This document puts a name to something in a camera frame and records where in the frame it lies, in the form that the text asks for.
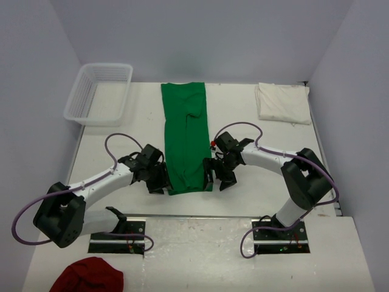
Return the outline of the green t shirt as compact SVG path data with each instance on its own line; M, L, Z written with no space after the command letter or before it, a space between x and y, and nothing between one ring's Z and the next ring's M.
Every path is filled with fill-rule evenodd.
M211 158L204 83L163 83L165 161L172 185L169 195L201 192L203 159Z

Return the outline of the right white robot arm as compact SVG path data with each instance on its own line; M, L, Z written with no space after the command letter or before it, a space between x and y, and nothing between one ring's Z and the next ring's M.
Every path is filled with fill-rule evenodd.
M289 198L268 225L259 227L272 231L279 239L290 235L298 222L336 188L324 165L309 148L295 153L271 150L258 146L253 139L238 141L228 132L218 136L211 148L218 148L222 157L203 159L204 189L213 185L214 178L220 181L220 191L235 185L234 170L239 165L259 167L283 177Z

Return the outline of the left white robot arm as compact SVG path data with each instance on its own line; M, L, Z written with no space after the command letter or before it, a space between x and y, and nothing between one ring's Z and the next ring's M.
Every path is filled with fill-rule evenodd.
M102 234L113 239L145 238L126 233L127 217L114 207L93 211L90 207L116 190L145 182L149 193L171 190L164 154L152 145L114 162L106 172L89 181L65 186L52 185L44 197L33 224L59 248L68 247L78 237Z

